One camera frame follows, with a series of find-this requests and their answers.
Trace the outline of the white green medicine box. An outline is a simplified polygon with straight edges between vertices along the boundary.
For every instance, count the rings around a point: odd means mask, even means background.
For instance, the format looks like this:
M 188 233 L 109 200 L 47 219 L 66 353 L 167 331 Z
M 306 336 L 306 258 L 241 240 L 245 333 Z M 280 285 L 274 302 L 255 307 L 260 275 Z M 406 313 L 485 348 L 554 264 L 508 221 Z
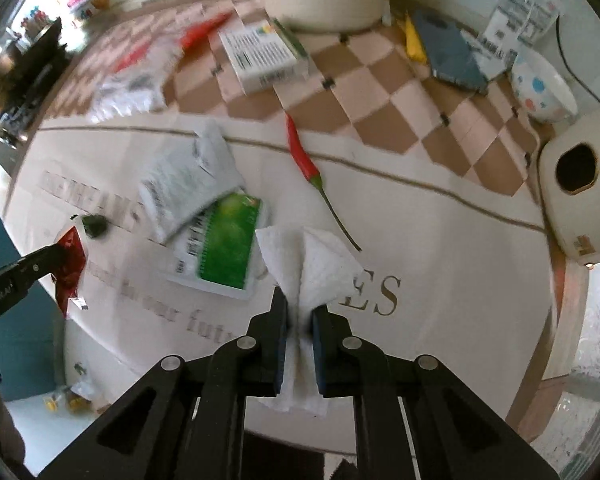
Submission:
M 220 32 L 219 38 L 245 94 L 309 77 L 309 53 L 276 18 Z

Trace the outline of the white crumpled wrapper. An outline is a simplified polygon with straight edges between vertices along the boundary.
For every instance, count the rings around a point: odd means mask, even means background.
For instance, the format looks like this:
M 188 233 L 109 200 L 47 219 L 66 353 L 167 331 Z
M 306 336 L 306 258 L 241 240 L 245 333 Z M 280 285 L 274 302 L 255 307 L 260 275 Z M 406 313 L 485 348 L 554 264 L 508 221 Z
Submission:
M 210 120 L 158 157 L 140 179 L 138 192 L 155 240 L 165 243 L 197 214 L 244 185 L 220 125 Z

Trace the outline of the white paper towel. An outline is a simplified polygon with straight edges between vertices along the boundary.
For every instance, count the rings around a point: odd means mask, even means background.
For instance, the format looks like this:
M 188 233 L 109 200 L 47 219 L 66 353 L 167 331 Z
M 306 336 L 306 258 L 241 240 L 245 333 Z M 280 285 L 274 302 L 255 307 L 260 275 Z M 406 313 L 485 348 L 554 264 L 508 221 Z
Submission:
M 311 314 L 355 292 L 363 267 L 339 237 L 306 226 L 269 226 L 256 231 L 268 273 L 288 302 L 288 328 L 282 386 L 260 402 L 281 413 L 302 410 L 324 417 L 328 401 L 318 392 Z

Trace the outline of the white polka dot bowl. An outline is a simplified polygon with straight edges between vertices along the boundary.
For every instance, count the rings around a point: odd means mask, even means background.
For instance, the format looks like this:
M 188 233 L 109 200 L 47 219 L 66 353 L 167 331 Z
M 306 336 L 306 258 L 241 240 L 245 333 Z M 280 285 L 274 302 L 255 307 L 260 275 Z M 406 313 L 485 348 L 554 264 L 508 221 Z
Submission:
M 578 104 L 556 68 L 533 49 L 522 46 L 510 70 L 514 96 L 538 122 L 562 122 L 575 118 Z

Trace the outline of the yellow cloth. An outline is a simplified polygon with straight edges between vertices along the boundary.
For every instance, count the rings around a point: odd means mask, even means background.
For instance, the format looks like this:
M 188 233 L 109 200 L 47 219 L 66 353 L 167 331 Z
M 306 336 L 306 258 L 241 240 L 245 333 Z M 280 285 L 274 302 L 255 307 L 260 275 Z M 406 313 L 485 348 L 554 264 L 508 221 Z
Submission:
M 399 23 L 405 36 L 405 54 L 413 62 L 427 65 L 428 56 L 422 40 L 413 24 L 410 14 L 405 14 L 404 20 Z

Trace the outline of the green white packet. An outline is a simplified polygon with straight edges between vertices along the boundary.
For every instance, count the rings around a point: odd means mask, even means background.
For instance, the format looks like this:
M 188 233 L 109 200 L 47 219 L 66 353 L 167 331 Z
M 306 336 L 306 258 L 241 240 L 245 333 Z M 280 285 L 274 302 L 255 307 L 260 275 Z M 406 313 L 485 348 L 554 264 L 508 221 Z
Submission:
M 202 292 L 248 300 L 261 267 L 256 231 L 267 223 L 264 200 L 244 192 L 227 195 L 170 240 L 161 274 Z

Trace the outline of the checkered beige tablecloth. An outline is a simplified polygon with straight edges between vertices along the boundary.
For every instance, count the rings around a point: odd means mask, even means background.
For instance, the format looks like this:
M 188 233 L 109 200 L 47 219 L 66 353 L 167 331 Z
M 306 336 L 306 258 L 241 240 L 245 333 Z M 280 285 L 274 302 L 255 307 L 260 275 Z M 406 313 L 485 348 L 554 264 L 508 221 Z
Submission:
M 379 26 L 341 41 L 303 36 L 307 80 L 245 96 L 218 38 L 166 83 L 166 110 L 93 125 L 96 87 L 123 55 L 166 27 L 232 12 L 261 21 L 262 0 L 175 0 L 125 14 L 56 89 L 4 207 L 16 247 L 49 242 L 70 214 L 112 223 L 84 275 L 74 320 L 141 373 L 159 356 L 207 354 L 244 328 L 273 283 L 247 301 L 170 283 L 137 181 L 166 141 L 214 120 L 250 194 L 274 223 L 334 233 L 364 268 L 332 305 L 389 353 L 432 352 L 528 441 L 556 413 L 568 367 L 557 326 L 581 311 L 588 278 L 543 226 L 526 162 L 553 129 L 532 122 L 508 84 L 485 98 L 437 84 L 407 61 L 403 34 Z

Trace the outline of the white printed packet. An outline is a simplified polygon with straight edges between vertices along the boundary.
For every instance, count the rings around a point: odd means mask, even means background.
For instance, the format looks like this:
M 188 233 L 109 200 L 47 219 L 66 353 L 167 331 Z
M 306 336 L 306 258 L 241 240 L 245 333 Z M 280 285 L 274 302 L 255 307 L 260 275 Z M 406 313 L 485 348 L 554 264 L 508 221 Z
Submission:
M 532 48 L 560 14 L 560 0 L 498 0 L 474 51 L 486 79 L 509 70 L 521 48 Z

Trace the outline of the red white sugar bag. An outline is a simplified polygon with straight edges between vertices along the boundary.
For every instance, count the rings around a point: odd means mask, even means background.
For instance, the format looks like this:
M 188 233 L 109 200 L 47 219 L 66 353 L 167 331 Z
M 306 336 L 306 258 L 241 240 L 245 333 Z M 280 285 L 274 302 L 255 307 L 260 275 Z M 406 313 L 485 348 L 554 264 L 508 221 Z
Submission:
M 173 22 L 126 54 L 94 91 L 87 118 L 92 124 L 166 107 L 163 87 L 181 59 L 232 16 L 228 11 Z

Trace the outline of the red chili pepper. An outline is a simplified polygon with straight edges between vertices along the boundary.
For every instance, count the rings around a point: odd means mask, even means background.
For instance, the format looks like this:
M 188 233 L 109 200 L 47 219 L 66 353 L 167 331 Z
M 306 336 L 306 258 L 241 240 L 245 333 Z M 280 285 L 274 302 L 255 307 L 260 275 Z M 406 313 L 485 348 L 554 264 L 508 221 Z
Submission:
M 334 220 L 336 221 L 337 226 L 339 226 L 339 229 L 342 232 L 342 234 L 345 237 L 347 237 L 347 240 L 354 247 L 354 249 L 357 252 L 360 252 L 362 248 L 350 235 L 349 231 L 338 217 L 336 210 L 332 206 L 332 203 L 330 202 L 324 188 L 324 182 L 322 179 L 321 171 L 318 170 L 317 166 L 314 164 L 313 160 L 304 149 L 298 133 L 296 123 L 288 113 L 285 114 L 285 122 L 289 153 L 291 154 L 294 163 L 302 173 L 302 176 L 309 182 L 310 185 L 312 185 L 317 190 L 318 194 L 322 196 L 324 203 L 326 204 L 328 210 L 332 214 L 332 218 L 334 218 Z

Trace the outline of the teal cabinet door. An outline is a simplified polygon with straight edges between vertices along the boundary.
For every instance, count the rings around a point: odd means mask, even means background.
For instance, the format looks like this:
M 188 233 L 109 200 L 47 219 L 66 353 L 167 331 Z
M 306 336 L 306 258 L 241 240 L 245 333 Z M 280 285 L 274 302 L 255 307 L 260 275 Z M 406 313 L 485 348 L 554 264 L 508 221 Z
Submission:
M 0 268 L 19 258 L 0 217 Z M 55 325 L 60 313 L 42 285 L 0 317 L 0 391 L 4 400 L 56 389 Z

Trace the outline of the black stove with pots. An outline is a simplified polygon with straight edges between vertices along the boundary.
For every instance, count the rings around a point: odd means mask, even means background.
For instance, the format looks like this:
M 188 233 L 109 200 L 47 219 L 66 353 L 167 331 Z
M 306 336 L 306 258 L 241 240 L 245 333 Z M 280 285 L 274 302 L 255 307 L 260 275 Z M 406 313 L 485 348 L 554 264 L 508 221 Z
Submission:
M 0 54 L 0 125 L 16 136 L 27 130 L 70 64 L 60 42 L 61 18 L 53 21 L 21 52 L 12 42 Z

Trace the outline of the cream appliance with hole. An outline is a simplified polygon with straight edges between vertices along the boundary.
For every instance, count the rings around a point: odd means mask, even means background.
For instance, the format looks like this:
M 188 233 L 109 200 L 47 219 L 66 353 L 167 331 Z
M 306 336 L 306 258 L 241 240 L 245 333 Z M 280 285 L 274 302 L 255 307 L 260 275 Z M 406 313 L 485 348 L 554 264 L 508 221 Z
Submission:
M 581 266 L 600 263 L 600 106 L 545 144 L 538 171 L 562 251 Z

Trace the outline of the red foil wrapper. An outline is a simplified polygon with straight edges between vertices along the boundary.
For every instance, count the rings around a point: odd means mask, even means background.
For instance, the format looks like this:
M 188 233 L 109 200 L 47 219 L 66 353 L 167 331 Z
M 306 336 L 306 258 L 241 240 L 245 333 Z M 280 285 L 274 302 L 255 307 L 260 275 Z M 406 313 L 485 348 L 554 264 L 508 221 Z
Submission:
M 86 267 L 87 254 L 80 232 L 76 226 L 59 237 L 54 244 L 57 250 L 52 277 L 55 283 L 55 300 L 59 311 L 67 316 L 70 299 L 76 299 L 82 273 Z

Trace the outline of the dark green scrap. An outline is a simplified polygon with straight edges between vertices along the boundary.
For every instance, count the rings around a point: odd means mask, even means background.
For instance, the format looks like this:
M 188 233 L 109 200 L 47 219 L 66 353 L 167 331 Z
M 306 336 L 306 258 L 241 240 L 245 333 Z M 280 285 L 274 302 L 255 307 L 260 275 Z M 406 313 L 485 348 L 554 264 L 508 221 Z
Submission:
M 86 214 L 81 217 L 82 226 L 87 237 L 96 240 L 108 231 L 108 219 L 102 214 Z

